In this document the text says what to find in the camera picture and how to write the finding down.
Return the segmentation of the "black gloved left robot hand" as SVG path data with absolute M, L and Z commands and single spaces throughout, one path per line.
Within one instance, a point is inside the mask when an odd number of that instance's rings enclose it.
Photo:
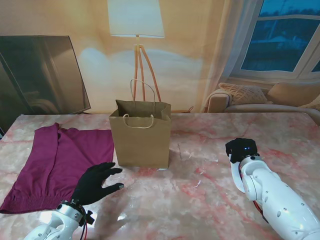
M 121 173 L 121 168 L 115 167 L 114 162 L 104 162 L 89 167 L 79 179 L 71 200 L 81 206 L 91 205 L 104 197 L 122 189 L 123 183 L 102 187 L 103 182 L 110 176 Z

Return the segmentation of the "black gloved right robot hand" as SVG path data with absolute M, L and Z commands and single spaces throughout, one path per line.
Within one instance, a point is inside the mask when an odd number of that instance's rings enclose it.
M 259 156 L 256 142 L 249 138 L 235 138 L 225 144 L 225 150 L 232 164 L 250 156 Z

